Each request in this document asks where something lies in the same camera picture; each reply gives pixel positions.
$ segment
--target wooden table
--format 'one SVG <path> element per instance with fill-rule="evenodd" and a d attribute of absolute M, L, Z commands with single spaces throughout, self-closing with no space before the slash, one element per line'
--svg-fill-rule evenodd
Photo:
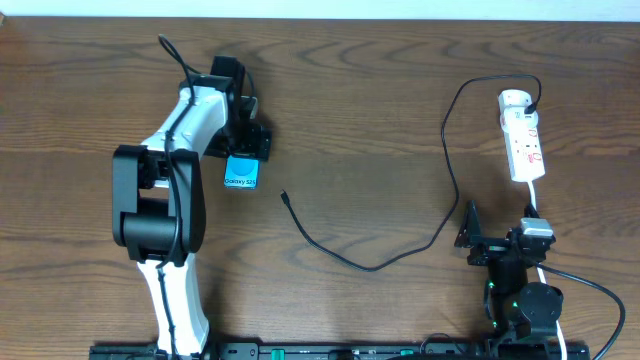
<path fill-rule="evenodd" d="M 182 75 L 164 33 L 195 68 L 237 56 L 253 72 L 272 157 L 258 190 L 227 190 L 203 161 L 207 233 L 200 292 L 215 330 L 264 341 L 419 341 L 476 336 L 486 269 L 453 247 L 464 206 L 435 245 L 378 273 L 311 248 L 285 188 L 324 245 L 373 265 L 424 244 L 451 206 L 440 123 L 467 79 L 542 79 L 547 175 L 539 209 L 558 242 L 547 264 L 627 305 L 609 358 L 640 351 L 640 26 L 531 22 L 8 18 L 0 28 L 0 358 L 82 359 L 95 342 L 150 342 L 149 291 L 111 235 L 111 155 L 173 109 Z M 462 204 L 490 234 L 528 201 L 512 183 L 496 96 L 527 80 L 474 84 L 447 127 Z M 595 354 L 618 309 L 562 289 L 568 339 Z"/>

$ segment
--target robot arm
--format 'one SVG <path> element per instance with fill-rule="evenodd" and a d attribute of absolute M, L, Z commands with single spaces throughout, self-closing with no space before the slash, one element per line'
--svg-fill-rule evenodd
<path fill-rule="evenodd" d="M 200 304 L 195 269 L 206 227 L 200 160 L 231 155 L 266 161 L 271 133 L 250 122 L 255 97 L 242 97 L 245 70 L 235 58 L 216 57 L 211 75 L 191 75 L 195 101 L 186 115 L 191 92 L 181 85 L 175 109 L 151 137 L 138 146 L 121 145 L 113 156 L 113 234 L 138 262 L 153 299 L 159 326 L 158 348 L 172 353 L 169 324 L 179 354 L 199 354 L 209 323 Z M 165 134 L 180 121 L 171 142 L 177 189 L 168 181 Z M 140 189 L 169 188 L 169 199 L 145 198 Z M 177 251 L 170 248 L 176 229 L 174 191 L 180 196 L 182 231 Z M 157 265 L 168 261 L 161 272 Z"/>

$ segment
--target wood grain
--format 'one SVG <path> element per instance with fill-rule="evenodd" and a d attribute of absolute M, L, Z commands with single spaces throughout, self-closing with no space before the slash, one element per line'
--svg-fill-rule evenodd
<path fill-rule="evenodd" d="M 459 208 L 426 253 L 355 272 L 310 248 L 307 230 L 373 265 L 430 238 L 453 201 L 439 128 L 465 80 L 542 79 L 547 175 L 538 204 L 558 234 L 548 263 L 615 291 L 627 324 L 608 358 L 640 352 L 640 26 L 636 24 L 8 18 L 0 28 L 0 358 L 81 359 L 95 342 L 148 342 L 148 289 L 111 237 L 111 154 L 155 131 L 176 102 L 167 34 L 192 66 L 214 54 L 254 73 L 272 158 L 255 192 L 202 165 L 207 233 L 198 253 L 218 331 L 264 341 L 473 336 L 486 270 L 453 248 Z M 466 90 L 447 128 L 462 200 L 489 232 L 518 221 L 496 95 Z M 615 326 L 606 296 L 550 277 L 565 336 L 595 354 Z"/>

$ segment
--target power outlet socket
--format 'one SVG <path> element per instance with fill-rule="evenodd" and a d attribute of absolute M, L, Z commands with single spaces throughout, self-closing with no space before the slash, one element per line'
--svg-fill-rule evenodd
<path fill-rule="evenodd" d="M 505 90 L 498 96 L 509 171 L 511 180 L 517 182 L 533 181 L 545 174 L 538 113 L 525 114 L 531 101 L 531 95 L 522 90 Z"/>

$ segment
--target brown wood surface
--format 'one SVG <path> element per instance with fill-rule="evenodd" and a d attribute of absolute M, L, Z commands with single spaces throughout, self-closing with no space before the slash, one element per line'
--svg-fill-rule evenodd
<path fill-rule="evenodd" d="M 264 341 L 419 341 L 474 336 L 486 269 L 453 248 L 463 207 L 436 244 L 379 273 L 310 248 L 307 230 L 373 265 L 424 244 L 453 201 L 440 122 L 467 79 L 542 79 L 547 175 L 540 211 L 558 242 L 547 264 L 597 281 L 627 305 L 609 358 L 640 353 L 640 25 L 531 22 L 8 18 L 0 29 L 0 358 L 82 359 L 95 342 L 149 342 L 146 284 L 111 235 L 111 154 L 155 131 L 181 72 L 233 55 L 253 72 L 272 157 L 257 191 L 226 190 L 202 164 L 207 233 L 200 292 L 214 329 Z M 496 96 L 531 81 L 469 87 L 448 125 L 462 201 L 485 227 L 517 223 L 526 185 L 509 180 Z M 549 276 L 568 339 L 595 354 L 613 301 Z"/>

